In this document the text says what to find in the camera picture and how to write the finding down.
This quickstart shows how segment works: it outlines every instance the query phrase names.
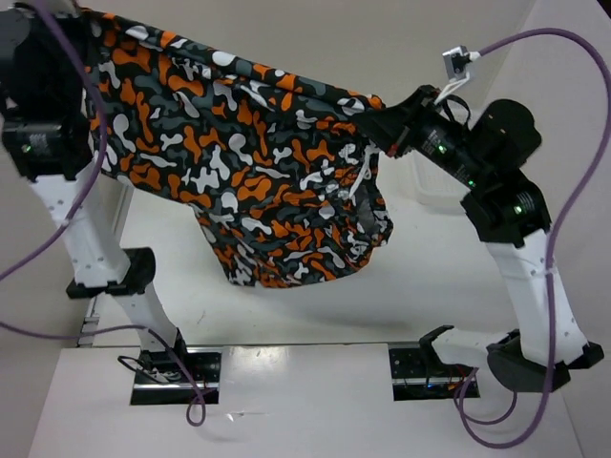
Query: gray wall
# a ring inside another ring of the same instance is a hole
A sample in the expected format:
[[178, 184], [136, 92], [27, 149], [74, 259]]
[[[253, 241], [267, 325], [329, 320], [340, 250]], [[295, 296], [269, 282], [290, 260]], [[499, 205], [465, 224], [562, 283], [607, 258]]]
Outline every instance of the gray wall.
[[[4, 9], [8, 0], [0, 0]], [[89, 6], [174, 30], [210, 46], [387, 102], [423, 83], [444, 84], [440, 54], [457, 44], [472, 49], [518, 29], [533, 0], [91, 0]], [[395, 56], [392, 65], [382, 56]], [[478, 83], [464, 94], [484, 99], [504, 54], [478, 66]], [[319, 62], [312, 67], [305, 62]], [[335, 69], [353, 69], [348, 79]], [[395, 81], [394, 89], [389, 81]], [[103, 181], [113, 213], [118, 188]], [[8, 266], [53, 231], [38, 199], [0, 151], [0, 260]], [[69, 302], [72, 276], [61, 244], [0, 283], [2, 320], [50, 333], [75, 332], [86, 303]], [[0, 456], [28, 454], [62, 343], [0, 333]]]

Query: white wall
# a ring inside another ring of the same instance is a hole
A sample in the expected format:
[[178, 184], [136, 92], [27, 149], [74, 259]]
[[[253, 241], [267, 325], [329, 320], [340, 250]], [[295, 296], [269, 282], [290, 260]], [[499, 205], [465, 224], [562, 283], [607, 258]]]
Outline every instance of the white wall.
[[[611, 63], [611, 19], [596, 0], [538, 0], [524, 29], [565, 28], [592, 42]], [[525, 172], [542, 188], [554, 218], [594, 155], [606, 102], [600, 73], [580, 47], [558, 37], [515, 44], [489, 93], [534, 113], [543, 135]], [[592, 341], [611, 350], [611, 157], [566, 221], [558, 264], [578, 322]]]
[[[519, 29], [534, 0], [91, 0], [112, 11], [288, 72], [396, 103], [419, 85], [445, 84], [441, 53]], [[477, 69], [475, 103], [504, 53]], [[346, 68], [352, 69], [346, 77]]]

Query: white cable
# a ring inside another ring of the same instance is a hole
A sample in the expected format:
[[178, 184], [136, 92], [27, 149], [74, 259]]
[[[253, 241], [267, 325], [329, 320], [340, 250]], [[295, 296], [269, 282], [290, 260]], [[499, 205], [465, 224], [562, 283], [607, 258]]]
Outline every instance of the white cable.
[[446, 85], [446, 87], [443, 88], [443, 91], [441, 91], [441, 93], [439, 93], [439, 95], [435, 99], [434, 104], [437, 105], [440, 102], [442, 102], [448, 95], [453, 94], [458, 89], [460, 89], [462, 86], [467, 84], [469, 82], [469, 80], [471, 80], [471, 74], [469, 72], [467, 72], [466, 76], [463, 79], [459, 79], [458, 81], [456, 81], [456, 80], [455, 81], [450, 81]]
[[365, 156], [363, 158], [364, 160], [363, 167], [361, 167], [358, 177], [354, 180], [354, 183], [352, 184], [352, 187], [350, 188], [350, 192], [348, 193], [348, 198], [352, 198], [352, 196], [354, 196], [354, 194], [356, 193], [356, 190], [359, 189], [359, 186], [361, 185], [364, 179], [371, 178], [371, 169], [369, 168], [369, 161], [371, 160], [371, 155], [373, 154], [373, 152], [374, 150], [372, 150], [371, 148], [365, 149]]

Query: cloth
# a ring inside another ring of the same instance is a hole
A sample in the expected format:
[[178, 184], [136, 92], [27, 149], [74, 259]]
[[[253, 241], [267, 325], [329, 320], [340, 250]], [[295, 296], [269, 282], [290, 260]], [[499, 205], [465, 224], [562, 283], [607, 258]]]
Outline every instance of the cloth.
[[[281, 288], [368, 264], [392, 223], [379, 150], [350, 116], [384, 108], [110, 13], [85, 10], [109, 121], [103, 173], [195, 212], [229, 281]], [[91, 143], [99, 119], [91, 100]]]

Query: cord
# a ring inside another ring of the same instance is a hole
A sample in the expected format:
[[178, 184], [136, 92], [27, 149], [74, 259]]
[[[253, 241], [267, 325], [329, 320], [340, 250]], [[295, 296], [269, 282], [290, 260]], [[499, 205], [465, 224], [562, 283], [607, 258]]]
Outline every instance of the cord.
[[361, 166], [359, 175], [356, 177], [354, 183], [352, 183], [352, 186], [350, 187], [350, 191], [348, 192], [348, 198], [352, 198], [352, 196], [356, 194], [359, 189], [359, 186], [361, 185], [364, 179], [371, 179], [370, 163], [372, 154], [374, 154], [374, 152], [370, 148], [365, 149], [365, 154], [363, 156], [363, 165]]
[[460, 375], [462, 377], [462, 380], [460, 382], [461, 383], [464, 382], [465, 379], [467, 378], [467, 374], [465, 373], [465, 371], [463, 370], [463, 368], [460, 365], [457, 365], [456, 369], [458, 370], [458, 372], [460, 372]]
[[467, 84], [469, 80], [471, 80], [471, 76], [469, 75], [469, 73], [467, 73], [465, 78], [459, 79], [457, 81], [449, 82], [448, 85], [445, 88], [443, 88], [441, 93], [439, 93], [439, 95], [437, 96], [437, 98], [434, 101], [434, 104], [438, 105], [440, 102], [445, 100], [446, 97], [448, 97], [448, 95], [455, 93], [460, 88], [462, 88], [465, 84]]
[[[90, 97], [92, 98], [92, 101], [94, 102], [94, 105], [95, 105], [95, 109], [97, 111], [97, 116], [99, 117], [99, 131], [100, 131], [100, 142], [99, 143], [100, 144], [99, 144], [99, 152], [98, 152], [97, 160], [95, 161], [95, 164], [94, 164], [94, 169], [91, 175], [89, 176], [87, 182], [85, 183], [83, 190], [76, 197], [72, 206], [70, 207], [70, 210], [68, 211], [68, 214], [66, 215], [66, 218], [65, 218], [67, 223], [62, 224], [59, 228], [57, 228], [57, 230], [53, 233], [52, 236], [49, 237], [47, 241], [45, 241], [38, 248], [32, 251], [24, 259], [12, 265], [8, 269], [6, 269], [4, 272], [0, 273], [0, 281], [3, 281], [9, 275], [13, 274], [14, 272], [22, 268], [24, 265], [38, 258], [41, 254], [47, 251], [49, 247], [51, 247], [61, 237], [61, 235], [66, 231], [66, 229], [68, 228], [68, 225], [70, 224], [70, 221], [72, 221], [79, 207], [85, 201], [85, 198], [89, 195], [90, 191], [92, 190], [92, 188], [95, 185], [95, 180], [97, 179], [97, 176], [99, 175], [99, 172], [102, 168], [102, 164], [104, 163], [104, 159], [106, 157], [106, 148], [108, 144], [108, 134], [107, 134], [108, 123], [106, 119], [106, 114], [104, 113], [104, 101], [99, 93], [99, 90], [94, 86], [89, 76], [85, 73], [85, 65], [83, 64], [83, 62], [81, 62], [80, 57], [78, 56], [78, 52], [74, 49], [73, 45], [70, 43], [70, 40], [62, 31], [61, 26], [57, 23], [53, 15], [47, 10], [47, 8], [45, 7], [45, 5], [43, 4], [41, 0], [35, 0], [31, 4], [31, 6], [36, 10], [38, 15], [42, 19], [42, 21], [49, 28], [50, 32], [53, 34], [53, 36], [56, 38], [57, 42], [59, 43], [59, 46], [61, 46], [63, 51], [67, 54], [68, 58], [72, 62], [74, 69], [78, 72], [81, 79], [83, 80], [84, 87], [87, 90], [87, 92], [89, 93]], [[164, 341], [161, 338], [161, 336], [157, 332], [155, 332], [153, 329], [148, 329], [147, 327], [138, 325], [138, 324], [130, 324], [130, 325], [124, 325], [124, 326], [109, 327], [106, 329], [98, 329], [97, 331], [92, 331], [92, 332], [83, 332], [78, 336], [55, 336], [51, 334], [42, 334], [42, 333], [37, 333], [37, 332], [31, 332], [26, 329], [21, 329], [17, 326], [13, 326], [5, 322], [0, 322], [0, 328], [6, 329], [11, 332], [15, 332], [17, 334], [21, 334], [23, 336], [34, 337], [36, 339], [48, 339], [48, 340], [53, 340], [53, 341], [78, 340], [82, 337], [97, 336], [99, 334], [106, 334], [109, 332], [114, 332], [114, 331], [119, 331], [119, 330], [124, 330], [124, 329], [146, 330], [155, 339], [157, 339], [161, 345], [163, 345], [167, 353], [170, 355], [170, 358], [174, 360], [174, 362], [179, 367], [180, 371], [184, 374], [186, 379], [189, 381], [189, 383], [193, 387], [193, 390], [195, 391], [196, 396], [193, 399], [193, 401], [189, 403], [189, 407], [187, 407], [187, 412], [186, 412], [187, 422], [192, 427], [199, 427], [203, 425], [203, 422], [205, 421], [206, 405], [203, 399], [203, 395], [204, 395], [203, 391], [200, 390], [200, 388], [198, 387], [198, 384], [193, 379], [193, 376], [188, 371], [184, 363], [176, 355], [172, 347], [166, 341]], [[194, 421], [191, 418], [191, 410], [193, 408], [193, 405], [195, 404], [198, 404], [201, 407], [201, 418], [197, 421]]]
[[[464, 410], [464, 400], [465, 400], [465, 396], [467, 393], [467, 389], [468, 389], [468, 386], [471, 384], [471, 382], [474, 380], [475, 374], [477, 372], [476, 369], [469, 375], [469, 377], [467, 378], [467, 381], [465, 381], [465, 383], [463, 384], [463, 386], [460, 389], [460, 394], [458, 395], [457, 408], [460, 414], [460, 420], [462, 421], [463, 426], [465, 427], [469, 435], [471, 435], [471, 437], [474, 440], [476, 440], [480, 445], [488, 447], [488, 448], [496, 448], [496, 449], [512, 448], [519, 444], [522, 444], [537, 430], [543, 418], [543, 414], [545, 413], [545, 408], [547, 407], [547, 403], [549, 401], [549, 397], [552, 392], [554, 366], [555, 366], [555, 361], [556, 361], [556, 297], [555, 297], [555, 290], [554, 290], [554, 275], [552, 272], [554, 268], [554, 251], [556, 249], [558, 233], [560, 231], [560, 228], [562, 227], [562, 224], [566, 220], [567, 215], [573, 208], [573, 205], [575, 205], [575, 202], [577, 201], [577, 199], [583, 192], [583, 189], [586, 187], [586, 185], [592, 178], [592, 175], [596, 172], [597, 168], [599, 167], [600, 161], [604, 157], [605, 150], [609, 143], [609, 136], [611, 136], [611, 72], [609, 72], [609, 69], [605, 64], [604, 59], [602, 58], [600, 53], [596, 50], [596, 48], [594, 48], [594, 46], [591, 43], [589, 43], [587, 40], [585, 40], [581, 36], [571, 31], [566, 31], [564, 29], [547, 29], [547, 28], [546, 29], [534, 29], [531, 31], [524, 31], [522, 33], [518, 33], [516, 35], [500, 40], [494, 43], [493, 45], [484, 48], [479, 53], [483, 57], [484, 55], [494, 52], [498, 50], [499, 48], [502, 48], [506, 45], [514, 43], [518, 40], [522, 40], [524, 38], [529, 38], [531, 36], [538, 36], [538, 35], [555, 35], [555, 36], [560, 36], [560, 37], [569, 39], [577, 43], [578, 45], [580, 45], [590, 54], [590, 56], [596, 62], [596, 65], [599, 67], [600, 73], [602, 74], [602, 79], [604, 80], [604, 86], [607, 91], [607, 97], [606, 97], [607, 115], [606, 115], [604, 130], [602, 132], [602, 137], [600, 139], [599, 149], [594, 154], [594, 158], [592, 159], [592, 162], [590, 163], [586, 172], [583, 174], [583, 176], [579, 180], [578, 185], [576, 186], [576, 188], [571, 193], [570, 197], [566, 200], [566, 202], [562, 206], [558, 214], [558, 217], [556, 219], [556, 223], [553, 224], [552, 229], [547, 239], [547, 247], [545, 250], [545, 270], [546, 270], [545, 284], [546, 284], [546, 289], [547, 289], [547, 305], [548, 305], [548, 315], [549, 315], [549, 353], [548, 353], [547, 367], [545, 370], [545, 378], [543, 381], [543, 390], [541, 394], [541, 399], [539, 401], [537, 413], [535, 414], [533, 421], [526, 428], [526, 430], [524, 430], [522, 434], [520, 434], [518, 437], [516, 437], [512, 441], [509, 441], [507, 443], [502, 443], [502, 444], [488, 442], [482, 439], [481, 437], [479, 437], [472, 430], [472, 428], [469, 425], [469, 422], [478, 423], [480, 425], [487, 425], [487, 423], [482, 423], [481, 421], [473, 419], [472, 417], [467, 415]], [[517, 399], [517, 395], [514, 393], [514, 401], [512, 402], [512, 405], [510, 409], [508, 410], [508, 412], [505, 415], [503, 415], [502, 417], [500, 417], [499, 419], [493, 421], [492, 423], [488, 423], [488, 424], [495, 425], [496, 423], [500, 423], [501, 421], [507, 419], [515, 408], [516, 399]]]
[[[166, 385], [164, 382], [157, 380], [155, 377], [153, 377], [152, 375], [150, 375], [145, 369], [144, 369], [144, 362], [141, 359], [137, 359], [137, 358], [132, 358], [131, 356], [125, 356], [125, 355], [120, 355], [116, 357], [116, 361], [121, 364], [123, 367], [125, 367], [128, 370], [131, 370], [132, 372], [134, 372], [136, 375], [140, 375], [142, 377], [144, 377], [146, 380], [148, 380], [149, 382], [153, 382], [155, 384], [158, 385]], [[133, 361], [134, 363], [136, 363], [138, 366], [133, 367], [132, 365], [129, 365], [127, 362], [128, 361]]]

